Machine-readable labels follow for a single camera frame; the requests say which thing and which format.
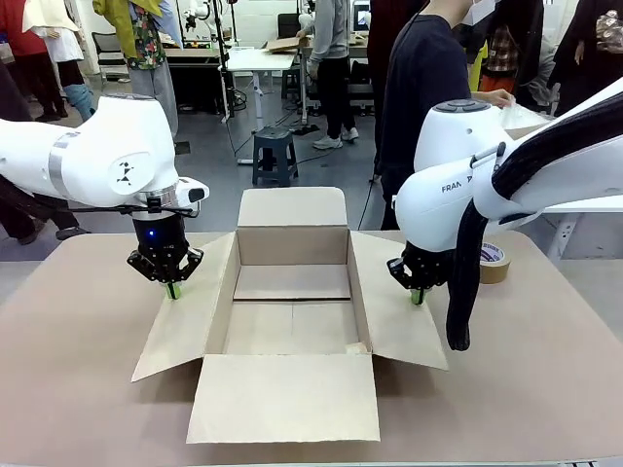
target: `red shirt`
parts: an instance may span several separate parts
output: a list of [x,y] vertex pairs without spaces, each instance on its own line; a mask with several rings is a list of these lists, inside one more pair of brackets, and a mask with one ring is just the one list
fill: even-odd
[[46,54],[46,44],[34,32],[21,32],[26,0],[0,0],[0,31],[9,36],[13,55]]

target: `roll of tape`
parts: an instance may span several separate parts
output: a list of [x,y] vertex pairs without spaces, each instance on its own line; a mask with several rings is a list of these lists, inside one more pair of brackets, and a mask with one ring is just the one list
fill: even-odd
[[480,252],[480,283],[499,284],[508,275],[510,258],[492,243],[483,243]]

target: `floral shirt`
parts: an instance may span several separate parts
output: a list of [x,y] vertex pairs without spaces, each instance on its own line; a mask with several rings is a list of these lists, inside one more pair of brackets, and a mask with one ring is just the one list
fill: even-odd
[[136,19],[132,19],[136,58],[127,57],[128,66],[134,70],[153,70],[158,68],[166,59],[163,43],[158,35],[156,24],[149,13],[133,5]]

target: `open cardboard box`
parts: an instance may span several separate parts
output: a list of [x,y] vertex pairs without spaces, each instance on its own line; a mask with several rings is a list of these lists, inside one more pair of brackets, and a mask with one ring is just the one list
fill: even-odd
[[132,381],[203,359],[188,443],[378,441],[372,354],[448,369],[427,306],[386,270],[402,249],[350,232],[338,189],[246,191]]

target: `gray plastic stool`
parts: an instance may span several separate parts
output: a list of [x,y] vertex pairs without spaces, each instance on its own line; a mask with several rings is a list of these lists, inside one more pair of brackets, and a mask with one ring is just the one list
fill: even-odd
[[[262,159],[260,159],[260,150],[262,151]],[[274,171],[274,162],[276,162],[276,171]],[[287,129],[271,126],[266,126],[255,133],[253,139],[253,185],[257,185],[258,178],[268,178],[279,182],[280,187],[289,187],[290,175],[292,174],[294,174],[294,178],[299,177],[292,133]]]

